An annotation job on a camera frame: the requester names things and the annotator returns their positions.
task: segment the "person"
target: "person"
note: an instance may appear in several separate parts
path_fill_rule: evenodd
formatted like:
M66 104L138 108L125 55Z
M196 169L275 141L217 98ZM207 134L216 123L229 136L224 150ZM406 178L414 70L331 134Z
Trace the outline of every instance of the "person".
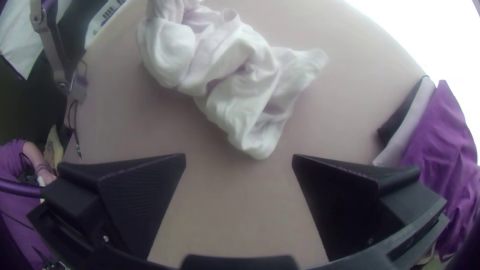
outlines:
M0 178L19 182L18 178L28 168L33 168L37 179L43 179L46 185L57 178L32 142L16 139L0 146ZM38 198L0 191L0 242L9 249L9 256L0 255L3 256L0 269L40 270L45 262L38 253L45 258L52 255L27 218L39 204Z
M39 182L51 184L57 177L40 150L30 141L15 139L0 146L0 177L17 182L24 170L31 167Z

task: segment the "black mesh surface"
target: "black mesh surface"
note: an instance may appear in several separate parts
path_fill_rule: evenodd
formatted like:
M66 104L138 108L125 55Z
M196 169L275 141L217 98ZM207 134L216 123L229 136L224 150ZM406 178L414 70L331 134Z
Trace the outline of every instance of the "black mesh surface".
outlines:
M186 167L184 154L77 165L62 163L62 178L99 193L128 249L147 259Z

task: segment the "person's arm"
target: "person's arm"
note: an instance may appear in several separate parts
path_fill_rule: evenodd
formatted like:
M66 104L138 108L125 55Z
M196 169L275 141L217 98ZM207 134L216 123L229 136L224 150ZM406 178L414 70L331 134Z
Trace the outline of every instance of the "person's arm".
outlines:
M25 142L23 151L25 156L30 160L31 166L35 170L36 176L41 177L45 185L53 182L57 177L50 171L50 165L44 159L40 150L32 142Z

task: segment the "black strap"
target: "black strap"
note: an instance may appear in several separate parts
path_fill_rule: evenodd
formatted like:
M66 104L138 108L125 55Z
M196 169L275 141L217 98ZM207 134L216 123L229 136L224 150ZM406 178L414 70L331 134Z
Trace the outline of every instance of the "black strap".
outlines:
M11 215L5 213L4 211L0 210L0 213L1 213L1 214L4 214L6 217L8 217L8 218L10 218L11 220L17 222L18 224L20 224L20 225L22 225L22 226L24 226L24 227L26 227L26 228L28 228L28 229L30 229L30 230L32 230L32 231L35 231L35 229L34 229L33 227L28 226L27 224L21 222L20 220L14 218L14 217L11 216Z

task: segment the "purple sleeve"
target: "purple sleeve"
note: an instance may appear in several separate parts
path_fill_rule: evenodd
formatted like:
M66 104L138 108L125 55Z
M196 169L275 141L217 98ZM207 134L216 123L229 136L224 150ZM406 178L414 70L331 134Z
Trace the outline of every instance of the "purple sleeve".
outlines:
M20 157L27 141L15 139L0 146L0 168L8 174L18 177L28 167L27 161Z

